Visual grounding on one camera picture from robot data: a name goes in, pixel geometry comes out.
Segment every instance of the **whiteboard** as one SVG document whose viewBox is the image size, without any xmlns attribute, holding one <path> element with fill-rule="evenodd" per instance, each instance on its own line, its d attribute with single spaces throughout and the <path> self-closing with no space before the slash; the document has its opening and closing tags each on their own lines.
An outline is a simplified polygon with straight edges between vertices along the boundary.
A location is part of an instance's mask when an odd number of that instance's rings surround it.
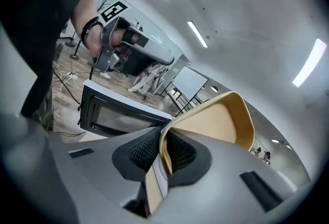
<svg viewBox="0 0 329 224">
<path fill-rule="evenodd" d="M 172 83 L 190 101 L 207 81 L 207 78 L 184 66 Z"/>
</svg>

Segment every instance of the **hand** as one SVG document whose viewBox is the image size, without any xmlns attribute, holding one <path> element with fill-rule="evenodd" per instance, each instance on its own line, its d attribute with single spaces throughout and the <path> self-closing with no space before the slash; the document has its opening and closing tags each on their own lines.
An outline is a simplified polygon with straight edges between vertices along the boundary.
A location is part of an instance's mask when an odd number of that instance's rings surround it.
<svg viewBox="0 0 329 224">
<path fill-rule="evenodd" d="M 100 51 L 102 50 L 102 43 L 99 39 L 100 33 L 102 31 L 102 27 L 96 25 L 94 28 L 91 29 L 90 33 L 86 39 L 86 45 L 90 50 L 90 55 L 92 57 L 98 57 Z M 125 29 L 117 29 L 111 37 L 111 46 L 118 47 L 121 44 L 123 34 L 125 33 Z M 138 35 L 135 34 L 132 38 L 133 42 L 138 40 Z"/>
</svg>

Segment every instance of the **black bracelet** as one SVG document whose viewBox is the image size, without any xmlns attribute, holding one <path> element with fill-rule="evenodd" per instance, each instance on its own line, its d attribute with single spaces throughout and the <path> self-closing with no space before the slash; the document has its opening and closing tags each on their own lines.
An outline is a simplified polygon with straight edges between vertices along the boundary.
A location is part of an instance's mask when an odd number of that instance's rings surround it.
<svg viewBox="0 0 329 224">
<path fill-rule="evenodd" d="M 86 48 L 87 48 L 87 46 L 86 46 L 86 38 L 87 38 L 88 34 L 90 33 L 91 29 L 93 27 L 95 27 L 96 25 L 101 25 L 102 27 L 104 27 L 103 24 L 98 21 L 98 19 L 99 19 L 98 16 L 92 18 L 90 21 L 88 21 L 86 23 L 86 25 L 84 25 L 84 27 L 82 29 L 82 32 L 81 32 L 81 41 L 82 41 L 83 45 Z"/>
</svg>

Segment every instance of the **power strip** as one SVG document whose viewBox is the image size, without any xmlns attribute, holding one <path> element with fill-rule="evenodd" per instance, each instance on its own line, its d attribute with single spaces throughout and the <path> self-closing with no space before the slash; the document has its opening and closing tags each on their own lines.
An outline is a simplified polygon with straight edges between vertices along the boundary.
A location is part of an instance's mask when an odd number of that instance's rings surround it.
<svg viewBox="0 0 329 224">
<path fill-rule="evenodd" d="M 78 76 L 76 76 L 75 74 L 71 74 L 71 72 L 68 72 L 68 73 L 67 73 L 67 77 L 68 77 L 69 79 L 73 79 L 73 80 L 76 80 L 76 79 L 78 78 Z"/>
</svg>

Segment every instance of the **wooden floor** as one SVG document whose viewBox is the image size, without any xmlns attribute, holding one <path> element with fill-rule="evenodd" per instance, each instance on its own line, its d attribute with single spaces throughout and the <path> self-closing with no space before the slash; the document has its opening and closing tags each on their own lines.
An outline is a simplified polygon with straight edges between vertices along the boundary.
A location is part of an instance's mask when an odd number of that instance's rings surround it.
<svg viewBox="0 0 329 224">
<path fill-rule="evenodd" d="M 73 71 L 78 79 L 68 81 L 65 85 L 69 88 L 73 96 L 80 102 L 83 90 L 83 82 L 89 79 L 90 66 L 87 65 L 87 61 L 90 60 L 88 50 L 84 47 L 80 47 L 77 55 L 78 60 L 72 60 L 69 55 L 73 54 L 75 48 L 70 48 L 64 44 L 61 56 L 58 60 L 59 68 L 55 70 L 58 75 L 61 75 L 61 79 L 67 76 L 68 72 Z M 162 98 L 158 95 L 153 95 L 148 92 L 146 100 L 144 101 L 144 96 L 138 92 L 128 92 L 127 89 L 133 86 L 135 77 L 126 78 L 120 73 L 109 73 L 111 79 L 107 80 L 100 76 L 99 73 L 94 72 L 92 80 L 96 83 L 118 93 L 125 97 L 135 100 L 136 102 L 145 104 L 149 107 L 155 108 L 165 113 L 169 113 L 175 116 L 178 113 L 177 107 L 169 99 L 169 97 Z M 52 82 L 52 94 L 56 94 L 61 88 L 60 81 Z M 66 88 L 62 86 L 61 93 L 53 96 L 53 107 L 54 107 L 54 131 L 55 132 L 66 132 L 70 134 L 78 134 L 84 130 L 80 129 L 78 126 L 78 121 L 80 118 L 80 113 L 78 111 L 78 104 L 74 101 L 71 95 L 68 93 Z M 65 142 L 76 142 L 79 141 L 83 136 L 91 133 L 84 133 L 80 136 L 65 136 L 62 134 L 63 140 Z"/>
</svg>

